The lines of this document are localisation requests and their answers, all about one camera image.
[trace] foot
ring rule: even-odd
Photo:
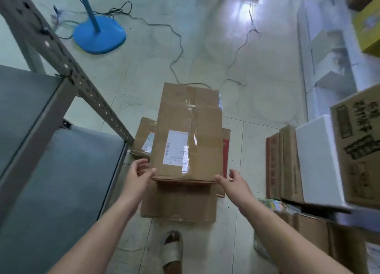
[[[182,272],[183,240],[182,235],[176,231],[170,231],[164,235],[160,256],[165,273]]]

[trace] white foam box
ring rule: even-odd
[[[348,208],[330,115],[299,126],[296,137],[305,203]]]

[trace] tiled floor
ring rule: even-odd
[[[53,4],[76,11],[67,12],[66,19],[86,18],[78,0],[33,1],[47,19]],[[90,0],[95,10],[103,12],[125,1]],[[149,23],[171,24],[182,35],[183,57],[173,66],[181,83],[202,82],[220,90],[223,127],[231,129],[228,167],[240,170],[255,195],[263,197],[265,138],[288,123],[306,122],[296,30],[296,12],[302,0],[130,1],[133,16]],[[259,33],[251,32],[227,74],[250,30],[250,9]],[[125,28],[127,39],[111,53],[93,56],[81,51],[73,40],[63,43],[135,135],[141,117],[157,118],[164,82],[176,83],[169,65],[180,52],[179,39],[167,27],[149,27],[126,16],[116,20]],[[59,35],[69,36],[71,31],[61,28]],[[5,47],[0,64],[27,69],[6,27],[1,28],[0,37]],[[45,66],[48,73],[54,73],[47,63]],[[246,86],[226,81],[228,77]],[[78,126],[114,133],[80,98],[75,99],[66,118]],[[131,161],[126,158],[124,174]],[[253,229],[228,198],[218,200],[217,222],[211,225],[135,215],[108,273],[160,273],[159,242],[169,229],[183,234],[185,274],[277,273],[274,265],[254,251]]]

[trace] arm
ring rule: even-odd
[[[49,274],[104,273],[130,218],[143,199],[155,169],[147,159],[132,163],[118,200],[49,271]]]
[[[352,274],[257,200],[237,170],[230,170],[229,176],[227,180],[216,175],[215,180],[247,218],[273,262],[283,273]]]

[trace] white slipper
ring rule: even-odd
[[[179,241],[170,242],[164,245],[165,240],[171,235],[173,232],[179,235]],[[182,267],[182,255],[183,255],[183,239],[181,233],[176,230],[172,230],[164,235],[164,238],[161,242],[160,249],[160,258],[161,265],[164,267],[166,264],[174,261],[178,261]]]

